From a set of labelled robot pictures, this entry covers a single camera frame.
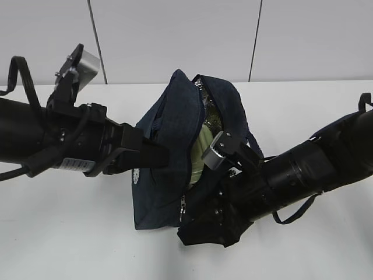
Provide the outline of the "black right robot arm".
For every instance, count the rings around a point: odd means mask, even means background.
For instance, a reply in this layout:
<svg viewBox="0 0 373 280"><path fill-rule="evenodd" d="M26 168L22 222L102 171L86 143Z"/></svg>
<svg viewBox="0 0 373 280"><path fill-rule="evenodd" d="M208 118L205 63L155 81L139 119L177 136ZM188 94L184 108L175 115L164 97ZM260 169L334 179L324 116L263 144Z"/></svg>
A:
<svg viewBox="0 0 373 280"><path fill-rule="evenodd" d="M225 175L201 203L192 220L178 229L186 246L233 245L258 219L299 200L303 206L284 224L300 218L315 198L372 175L372 111L346 115L270 160L261 159L229 132L214 139L207 155L217 154L239 169Z"/></svg>

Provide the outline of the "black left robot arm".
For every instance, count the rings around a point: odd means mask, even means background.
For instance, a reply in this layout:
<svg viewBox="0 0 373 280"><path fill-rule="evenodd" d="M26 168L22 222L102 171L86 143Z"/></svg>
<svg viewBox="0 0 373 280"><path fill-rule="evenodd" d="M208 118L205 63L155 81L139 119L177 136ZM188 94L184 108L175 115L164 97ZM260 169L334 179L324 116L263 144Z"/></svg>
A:
<svg viewBox="0 0 373 280"><path fill-rule="evenodd" d="M29 104L1 99L1 161L20 164L29 177L50 168L96 177L168 165L167 148L106 114L107 108L97 103L49 106L41 110L43 128Z"/></svg>

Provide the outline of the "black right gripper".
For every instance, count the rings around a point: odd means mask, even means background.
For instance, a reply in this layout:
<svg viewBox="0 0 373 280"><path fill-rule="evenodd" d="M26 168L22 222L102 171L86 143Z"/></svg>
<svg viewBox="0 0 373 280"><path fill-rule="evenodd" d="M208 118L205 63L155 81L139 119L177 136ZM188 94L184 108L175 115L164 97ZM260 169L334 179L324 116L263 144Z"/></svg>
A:
<svg viewBox="0 0 373 280"><path fill-rule="evenodd" d="M269 162L257 155L230 155L224 161L239 172L226 172L212 193L191 211L191 221L177 232L185 246L232 246L256 220L280 209L280 194L265 170Z"/></svg>

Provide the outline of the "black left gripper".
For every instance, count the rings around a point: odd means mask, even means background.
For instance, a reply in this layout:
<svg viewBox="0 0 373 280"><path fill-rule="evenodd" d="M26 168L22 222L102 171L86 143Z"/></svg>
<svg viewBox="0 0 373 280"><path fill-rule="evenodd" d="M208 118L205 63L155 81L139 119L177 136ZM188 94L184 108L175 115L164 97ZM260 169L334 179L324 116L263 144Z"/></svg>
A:
<svg viewBox="0 0 373 280"><path fill-rule="evenodd" d="M98 103L76 107L52 101L44 117L51 131L45 134L40 152L41 172L53 168L95 177L169 163L166 147L145 137L140 128L111 120L107 107Z"/></svg>

